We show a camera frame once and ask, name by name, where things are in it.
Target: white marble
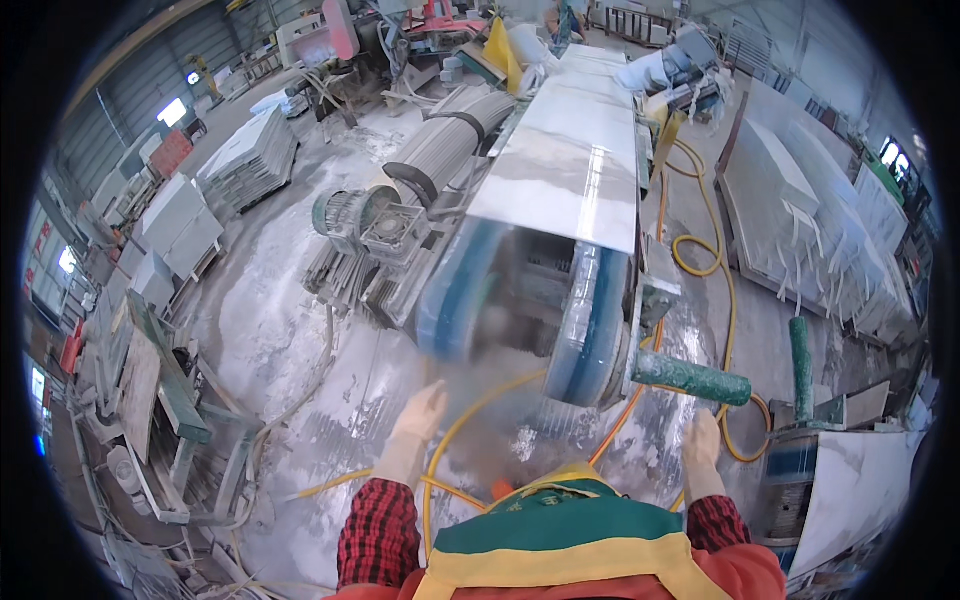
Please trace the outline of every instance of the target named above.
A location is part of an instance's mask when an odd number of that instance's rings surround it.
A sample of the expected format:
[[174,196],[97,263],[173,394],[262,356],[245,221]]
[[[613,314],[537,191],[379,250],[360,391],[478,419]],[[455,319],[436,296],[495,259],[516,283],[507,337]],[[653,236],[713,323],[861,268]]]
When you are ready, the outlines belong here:
[[623,55],[570,46],[477,191],[468,214],[633,254],[633,98]]
[[789,578],[803,575],[889,527],[906,505],[918,437],[820,434],[810,509]]

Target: concrete floor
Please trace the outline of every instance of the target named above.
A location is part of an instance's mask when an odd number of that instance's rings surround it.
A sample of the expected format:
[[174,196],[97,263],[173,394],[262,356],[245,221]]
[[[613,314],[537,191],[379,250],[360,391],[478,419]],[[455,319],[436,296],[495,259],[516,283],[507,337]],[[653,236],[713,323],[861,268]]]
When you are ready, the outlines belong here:
[[[623,44],[588,32],[596,45]],[[240,125],[249,107],[281,89],[292,74],[279,74],[232,104],[213,110],[209,134],[200,140],[181,170],[193,175]],[[739,102],[746,79],[737,74]],[[229,390],[262,419],[270,420],[299,399],[317,374],[326,340],[324,309],[300,288],[305,262],[319,236],[310,209],[317,195],[363,185],[420,124],[409,106],[397,118],[384,107],[366,107],[360,127],[348,132],[332,117],[331,144],[309,114],[291,122],[302,146],[292,182],[243,217],[227,224],[228,256],[207,273],[176,319],[192,327],[201,352]],[[713,164],[727,140],[734,109],[711,135],[701,125],[684,124],[680,138],[708,166],[710,201]],[[682,153],[673,160],[687,168]],[[659,184],[642,208],[648,231],[656,227]],[[663,239],[692,233],[714,240],[696,180],[669,173]],[[706,266],[711,257],[685,248],[684,259]],[[730,318],[730,294],[722,274],[684,277],[684,301],[666,319],[662,350],[699,364],[719,367]],[[794,306],[734,273],[738,304],[732,371],[749,377],[755,391],[770,399],[792,398],[792,367],[787,321]],[[360,316],[337,315],[337,362],[317,396],[270,438],[260,476],[261,494],[251,521],[237,533],[245,568],[263,581],[336,583],[336,539],[360,483],[306,499],[283,497],[346,472],[366,468],[378,456],[403,402],[423,383],[416,348],[394,331],[375,330]],[[835,323],[808,315],[815,382],[835,394],[881,380],[892,365],[882,351],[844,339]],[[472,369],[445,367],[451,406],[446,429],[483,390],[542,364],[532,356],[503,350]],[[615,443],[599,463],[601,473],[631,497],[669,506],[681,489],[680,442],[683,425],[698,401],[665,391],[647,391]],[[599,444],[620,407],[608,413],[576,409],[546,400],[535,385],[507,394],[485,409],[460,434],[441,461],[438,477],[489,499],[489,483],[502,475],[529,480],[564,463],[586,460]],[[731,409],[732,438],[752,453],[763,441],[762,416],[754,406]],[[756,518],[756,491],[764,461],[738,463],[726,451],[720,472],[728,492],[748,522]],[[433,532],[469,518],[469,506],[435,493]],[[294,598],[312,597],[284,590]]]

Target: white glove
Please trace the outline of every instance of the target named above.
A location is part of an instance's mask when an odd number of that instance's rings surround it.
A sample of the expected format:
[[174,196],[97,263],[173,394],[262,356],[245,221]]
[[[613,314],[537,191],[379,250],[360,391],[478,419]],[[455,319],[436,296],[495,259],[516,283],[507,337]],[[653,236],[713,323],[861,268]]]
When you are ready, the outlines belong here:
[[720,427],[706,408],[697,410],[684,429],[684,504],[689,508],[700,498],[727,495],[717,459],[720,458]]
[[396,481],[415,490],[423,474],[426,445],[440,430],[448,400],[442,379],[410,398],[370,477]]

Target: red plaid shirt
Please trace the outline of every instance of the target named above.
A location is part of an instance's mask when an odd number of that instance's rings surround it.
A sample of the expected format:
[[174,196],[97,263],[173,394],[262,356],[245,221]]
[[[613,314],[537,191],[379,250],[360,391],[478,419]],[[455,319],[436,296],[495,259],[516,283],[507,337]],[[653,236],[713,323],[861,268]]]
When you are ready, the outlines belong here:
[[[750,531],[733,501],[714,495],[693,503],[686,534],[698,550],[710,554],[751,543]],[[371,479],[353,498],[340,534],[337,589],[354,584],[400,588],[420,568],[420,532],[414,493],[403,484]]]

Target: marble veining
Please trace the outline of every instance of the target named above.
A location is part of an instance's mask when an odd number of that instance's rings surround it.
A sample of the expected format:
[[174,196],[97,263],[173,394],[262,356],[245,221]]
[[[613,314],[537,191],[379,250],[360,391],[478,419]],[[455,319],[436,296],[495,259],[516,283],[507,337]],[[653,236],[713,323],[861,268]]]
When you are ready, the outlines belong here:
[[468,214],[634,251],[633,98],[622,55],[571,46],[527,109]]

